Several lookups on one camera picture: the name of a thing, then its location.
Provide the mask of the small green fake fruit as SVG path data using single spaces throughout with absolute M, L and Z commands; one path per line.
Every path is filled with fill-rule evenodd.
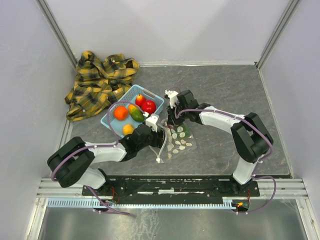
M 181 138 L 189 138 L 190 135 L 191 135 L 191 132 L 190 132 L 189 128 L 183 127 L 183 130 L 180 132 L 180 137 Z

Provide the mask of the clear polka dot zip bag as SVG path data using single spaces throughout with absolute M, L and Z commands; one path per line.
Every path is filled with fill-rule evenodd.
M 166 128 L 166 126 L 172 126 L 168 125 L 165 120 L 162 120 L 159 124 L 159 127 Z M 172 126 L 176 133 L 165 134 L 165 140 L 164 144 L 161 148 L 159 148 L 159 151 L 157 152 L 154 147 L 150 146 L 150 149 L 155 153 L 156 155 L 156 162 L 158 164 L 165 163 L 168 160 L 175 159 L 178 157 L 184 157 L 187 155 L 187 151 L 195 150 L 196 140 L 190 130 L 190 128 L 185 124 Z M 189 131 L 191 133 L 189 138 L 181 138 L 180 133 L 183 130 L 183 127 L 189 128 Z

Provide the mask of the red fake apple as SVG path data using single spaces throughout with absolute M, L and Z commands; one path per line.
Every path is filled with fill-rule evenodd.
M 157 106 L 152 100 L 146 100 L 142 103 L 141 109 L 151 115 L 156 112 Z

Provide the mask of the yellow orange fake fruit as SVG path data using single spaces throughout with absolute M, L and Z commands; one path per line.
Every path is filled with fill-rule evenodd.
M 134 129 L 135 129 L 134 126 L 132 124 L 128 123 L 128 124 L 123 126 L 122 133 L 123 133 L 124 136 L 130 135 L 130 134 L 133 133 Z

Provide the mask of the green orange fake mango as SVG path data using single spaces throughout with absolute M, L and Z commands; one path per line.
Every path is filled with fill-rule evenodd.
M 129 111 L 131 118 L 134 121 L 142 123 L 145 120 L 143 113 L 134 105 L 130 104 L 127 109 Z

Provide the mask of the orange fake orange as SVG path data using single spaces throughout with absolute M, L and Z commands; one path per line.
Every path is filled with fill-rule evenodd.
M 128 117 L 129 111 L 125 106 L 118 106 L 113 112 L 113 116 L 118 121 L 124 121 Z

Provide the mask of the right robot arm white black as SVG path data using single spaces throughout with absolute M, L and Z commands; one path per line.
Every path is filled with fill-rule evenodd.
M 167 89 L 164 97 L 169 100 L 169 125 L 178 126 L 189 120 L 232 136 L 239 160 L 232 173 L 229 189 L 236 196 L 246 192 L 258 162 L 274 151 L 274 140 L 261 118 L 254 112 L 247 115 L 235 114 L 208 103 L 198 103 L 190 90 L 177 92 Z

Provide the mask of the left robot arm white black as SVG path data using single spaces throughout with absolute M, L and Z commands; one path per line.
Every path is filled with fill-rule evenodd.
M 141 124 L 133 133 L 119 142 L 94 144 L 76 136 L 58 149 L 47 160 L 52 171 L 51 180 L 62 188 L 75 184 L 88 186 L 99 195 L 106 195 L 111 189 L 107 175 L 92 165 L 104 162 L 123 163 L 135 158 L 139 151 L 147 147 L 161 148 L 165 145 L 166 131 Z

